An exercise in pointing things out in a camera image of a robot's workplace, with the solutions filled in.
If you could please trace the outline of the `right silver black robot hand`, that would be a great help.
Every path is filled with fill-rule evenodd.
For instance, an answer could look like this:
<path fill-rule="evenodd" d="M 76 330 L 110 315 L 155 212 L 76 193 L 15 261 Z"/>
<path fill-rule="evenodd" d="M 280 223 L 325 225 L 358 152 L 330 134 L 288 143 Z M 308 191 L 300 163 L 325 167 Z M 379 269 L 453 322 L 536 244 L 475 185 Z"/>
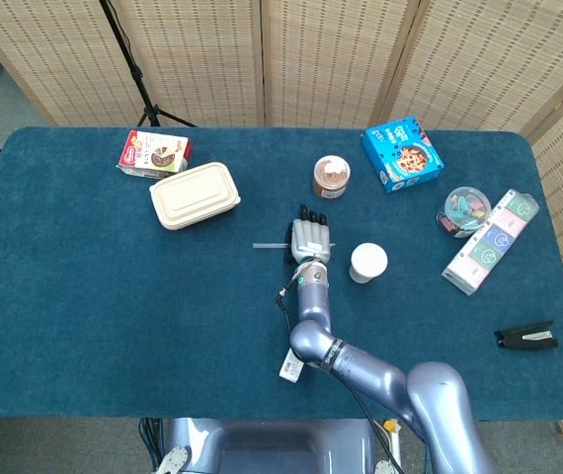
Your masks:
<path fill-rule="evenodd" d="M 301 264 L 316 259 L 327 265 L 332 245 L 326 215 L 302 204 L 298 216 L 286 229 L 285 243 L 284 261 L 287 264 Z"/>

